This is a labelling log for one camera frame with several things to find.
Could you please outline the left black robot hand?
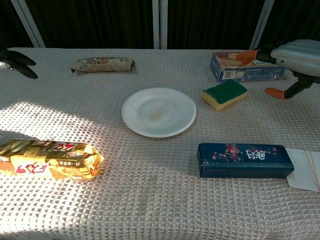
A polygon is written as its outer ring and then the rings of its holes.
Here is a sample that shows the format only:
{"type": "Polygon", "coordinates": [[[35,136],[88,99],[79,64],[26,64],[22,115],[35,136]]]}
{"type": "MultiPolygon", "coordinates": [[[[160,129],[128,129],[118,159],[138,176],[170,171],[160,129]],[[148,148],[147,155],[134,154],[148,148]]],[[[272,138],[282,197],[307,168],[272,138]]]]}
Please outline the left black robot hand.
{"type": "Polygon", "coordinates": [[[14,50],[0,51],[0,70],[17,71],[29,79],[37,79],[38,75],[30,68],[36,62],[28,56],[14,50]]]}

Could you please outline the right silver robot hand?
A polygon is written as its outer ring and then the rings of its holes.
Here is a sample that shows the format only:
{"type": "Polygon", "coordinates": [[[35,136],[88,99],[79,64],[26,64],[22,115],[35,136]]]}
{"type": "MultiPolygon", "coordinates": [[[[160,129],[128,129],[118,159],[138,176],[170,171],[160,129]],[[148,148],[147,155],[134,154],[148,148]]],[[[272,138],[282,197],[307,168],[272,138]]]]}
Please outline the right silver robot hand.
{"type": "Polygon", "coordinates": [[[297,81],[286,90],[266,88],[265,93],[277,99],[291,99],[314,83],[320,83],[320,42],[297,39],[268,44],[254,50],[238,53],[235,60],[247,65],[254,60],[275,64],[290,70],[297,81]]]}

